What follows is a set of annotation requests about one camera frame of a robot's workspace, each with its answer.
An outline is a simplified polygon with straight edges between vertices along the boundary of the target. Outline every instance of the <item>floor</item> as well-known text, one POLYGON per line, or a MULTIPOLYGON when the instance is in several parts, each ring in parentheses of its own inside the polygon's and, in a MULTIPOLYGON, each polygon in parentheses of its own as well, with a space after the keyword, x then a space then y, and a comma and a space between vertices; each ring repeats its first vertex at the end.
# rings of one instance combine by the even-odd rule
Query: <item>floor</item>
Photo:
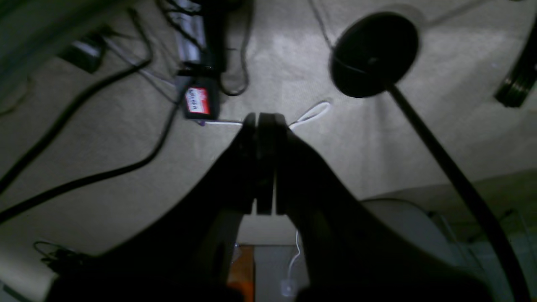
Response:
MULTIPOLYGON (((537 217, 530 204, 537 198, 537 186, 530 185, 537 179, 537 93, 520 109, 506 109, 493 98, 532 27, 534 2, 315 3, 331 41, 373 12, 395 11, 413 21, 420 30, 420 52, 400 81, 401 90, 468 178, 486 183, 478 187, 486 199, 497 198, 499 211, 518 203, 525 213, 537 217), (507 189, 498 192, 498 188, 507 189)), ((154 3, 143 1, 136 7, 172 48, 175 35, 154 3)), ((238 47, 243 34, 239 15, 229 31, 231 48, 238 47)), ((110 23, 118 32, 135 34, 124 13, 110 23)), ((137 42, 122 43, 143 55, 137 42)), ((329 49, 305 0, 257 0, 248 50, 251 87, 242 96, 225 99, 221 118, 240 120, 249 112, 279 112, 291 122, 328 99, 331 111, 297 128, 296 133, 325 158, 357 198, 407 192, 418 196, 414 201, 429 210, 449 212, 450 221, 471 221, 460 200, 452 196, 446 176, 389 96, 352 99, 342 95, 330 81, 328 57, 329 49), (416 193, 424 191, 428 195, 416 193)), ((231 87, 241 81, 236 59, 232 54, 227 82, 231 87)), ((77 93, 121 68, 125 64, 108 54, 94 75, 57 58, 30 74, 27 100, 0 118, 0 171, 6 171, 32 146, 77 93)), ((154 69, 166 73, 158 52, 154 69)), ((105 89, 1 196, 0 208, 143 158, 155 143, 169 107, 139 76, 105 89)), ((9 221, 0 228, 0 279, 32 300, 42 299, 52 274, 39 263, 32 242, 46 239, 99 254, 127 240, 174 206, 237 131, 236 126, 200 127, 178 119, 165 149, 151 165, 59 196, 9 221)), ((244 218, 238 240, 291 245, 294 231, 286 217, 252 215, 244 218)))

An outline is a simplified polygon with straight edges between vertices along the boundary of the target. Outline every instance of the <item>white cord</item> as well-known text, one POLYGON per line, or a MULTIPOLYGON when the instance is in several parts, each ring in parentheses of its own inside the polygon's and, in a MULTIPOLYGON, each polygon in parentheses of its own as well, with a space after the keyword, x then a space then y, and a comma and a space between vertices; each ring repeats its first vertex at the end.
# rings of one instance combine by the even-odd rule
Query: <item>white cord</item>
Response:
POLYGON ((296 230, 295 243, 296 243, 296 250, 298 252, 296 253, 296 255, 293 256, 293 258, 291 259, 291 262, 289 263, 289 268, 287 269, 288 280, 291 279, 291 269, 293 268, 293 264, 295 263, 296 259, 300 257, 300 255, 302 254, 302 252, 300 251, 300 246, 299 246, 299 230, 296 230))
MULTIPOLYGON (((330 107, 332 107, 332 104, 328 100, 323 100, 315 104, 308 111, 306 111, 301 117, 299 117, 296 121, 290 123, 289 129, 293 130, 294 128, 300 125, 309 123, 310 121, 320 118, 321 116, 325 115, 330 110, 330 107)), ((242 122, 232 121, 232 120, 205 121, 205 124, 242 126, 242 122)))
MULTIPOLYGON (((115 43, 114 41, 112 41, 111 39, 107 38, 107 37, 103 37, 104 41, 106 42, 106 44, 108 45, 108 47, 110 49, 112 49, 114 52, 116 52, 118 54, 118 56, 120 56, 124 61, 132 64, 132 65, 136 65, 136 61, 129 55, 127 54, 127 51, 119 46, 117 43, 115 43)), ((147 75, 147 76, 150 76, 152 78, 155 78, 159 81, 162 81, 163 83, 165 83, 166 85, 170 86, 170 87, 173 87, 175 88, 175 84, 166 79, 166 77, 164 77, 163 75, 160 75, 158 73, 156 73, 155 71, 149 69, 149 68, 144 68, 142 70, 140 70, 141 73, 147 75)))

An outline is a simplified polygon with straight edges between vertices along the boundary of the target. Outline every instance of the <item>black round base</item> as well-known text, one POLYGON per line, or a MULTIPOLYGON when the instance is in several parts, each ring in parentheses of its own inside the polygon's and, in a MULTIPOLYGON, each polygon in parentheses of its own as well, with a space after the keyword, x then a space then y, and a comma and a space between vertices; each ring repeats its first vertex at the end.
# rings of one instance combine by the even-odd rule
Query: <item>black round base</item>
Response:
POLYGON ((332 80, 347 96, 377 95, 384 86, 367 71, 396 83, 410 69, 418 47, 418 31, 410 21, 391 12, 370 15, 339 38, 330 59, 332 80))

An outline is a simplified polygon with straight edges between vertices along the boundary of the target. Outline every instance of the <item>black metal pole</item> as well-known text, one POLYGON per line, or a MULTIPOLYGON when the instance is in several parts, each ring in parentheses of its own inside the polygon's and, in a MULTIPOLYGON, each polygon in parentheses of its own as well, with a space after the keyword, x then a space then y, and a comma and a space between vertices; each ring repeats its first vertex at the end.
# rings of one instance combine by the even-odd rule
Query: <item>black metal pole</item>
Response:
POLYGON ((529 289, 522 268, 520 267, 513 248, 505 236, 502 227, 498 220, 496 220, 496 217, 492 214, 489 207, 479 193, 477 193, 470 181, 466 179, 466 176, 434 137, 429 128, 423 123, 422 119, 414 111, 397 86, 387 80, 383 80, 383 83, 386 90, 394 98, 399 108, 401 108, 423 143, 427 146, 444 173, 453 183, 453 186, 462 197, 462 200, 464 200, 466 206, 470 209, 477 222, 483 228, 483 231, 489 238, 490 244, 502 265, 515 301, 530 302, 529 289))

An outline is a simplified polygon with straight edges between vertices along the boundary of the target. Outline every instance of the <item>red label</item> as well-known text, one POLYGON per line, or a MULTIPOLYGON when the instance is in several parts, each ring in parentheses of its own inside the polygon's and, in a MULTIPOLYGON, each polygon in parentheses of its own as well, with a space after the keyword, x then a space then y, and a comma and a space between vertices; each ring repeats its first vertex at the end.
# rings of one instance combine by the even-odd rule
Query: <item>red label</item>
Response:
POLYGON ((190 87, 186 92, 186 102, 188 103, 188 110, 190 112, 209 114, 207 89, 201 87, 190 87))

